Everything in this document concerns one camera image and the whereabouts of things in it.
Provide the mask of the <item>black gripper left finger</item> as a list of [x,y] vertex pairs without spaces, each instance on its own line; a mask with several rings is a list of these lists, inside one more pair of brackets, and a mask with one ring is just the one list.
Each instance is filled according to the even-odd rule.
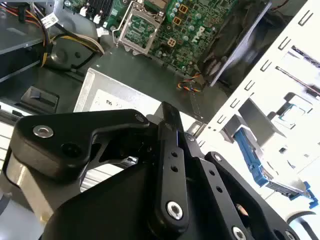
[[23,117],[13,128],[5,177],[46,227],[65,202],[130,167],[185,161],[178,114],[163,102],[156,122],[134,109]]

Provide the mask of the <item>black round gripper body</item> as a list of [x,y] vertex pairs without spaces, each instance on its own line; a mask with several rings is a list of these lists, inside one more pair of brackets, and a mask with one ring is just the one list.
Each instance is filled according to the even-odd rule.
[[62,204],[46,240],[180,240],[189,227],[186,160],[129,167]]

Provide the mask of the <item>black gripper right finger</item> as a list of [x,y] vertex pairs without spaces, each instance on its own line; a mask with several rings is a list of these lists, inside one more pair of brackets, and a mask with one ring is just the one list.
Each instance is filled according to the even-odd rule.
[[298,235],[217,152],[203,154],[184,130],[189,225],[181,240],[297,240]]

